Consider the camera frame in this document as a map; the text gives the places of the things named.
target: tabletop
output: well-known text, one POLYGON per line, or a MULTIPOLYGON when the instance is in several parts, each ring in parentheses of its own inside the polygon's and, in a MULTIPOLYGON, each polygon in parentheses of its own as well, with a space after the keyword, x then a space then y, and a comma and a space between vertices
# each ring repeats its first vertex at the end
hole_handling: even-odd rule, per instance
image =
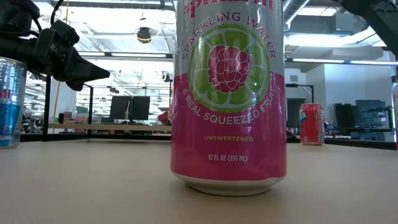
POLYGON ((288 144, 287 177, 238 198, 187 187, 169 157, 169 141, 0 149, 0 223, 398 223, 396 151, 288 144))

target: lime slice illustration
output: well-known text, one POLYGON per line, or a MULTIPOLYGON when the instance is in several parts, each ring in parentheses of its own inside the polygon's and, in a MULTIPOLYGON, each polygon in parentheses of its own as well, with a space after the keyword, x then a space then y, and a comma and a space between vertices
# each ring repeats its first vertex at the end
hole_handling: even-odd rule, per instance
POLYGON ((241 25, 210 29, 191 53, 190 90, 213 111, 237 113, 253 107, 264 97, 269 80, 269 57, 261 39, 241 25))

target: red soda can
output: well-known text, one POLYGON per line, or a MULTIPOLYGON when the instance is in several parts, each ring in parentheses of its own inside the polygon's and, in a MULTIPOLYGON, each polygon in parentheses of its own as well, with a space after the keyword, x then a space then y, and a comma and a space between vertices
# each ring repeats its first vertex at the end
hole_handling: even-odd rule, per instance
POLYGON ((325 118, 318 103, 306 103, 300 108, 300 142, 312 145, 325 143, 325 118))

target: blue can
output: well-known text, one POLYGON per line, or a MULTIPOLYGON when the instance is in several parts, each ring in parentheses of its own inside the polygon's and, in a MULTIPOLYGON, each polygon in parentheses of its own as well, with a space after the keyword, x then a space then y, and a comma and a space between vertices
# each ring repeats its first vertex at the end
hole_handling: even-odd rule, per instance
POLYGON ((27 67, 0 57, 0 148, 19 145, 27 67))

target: pink can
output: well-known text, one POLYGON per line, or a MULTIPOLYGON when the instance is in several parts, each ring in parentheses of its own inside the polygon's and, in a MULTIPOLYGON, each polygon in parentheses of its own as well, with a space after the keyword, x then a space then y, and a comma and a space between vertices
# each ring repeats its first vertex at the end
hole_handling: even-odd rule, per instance
POLYGON ((215 195, 286 175, 282 1, 177 4, 171 170, 215 195))

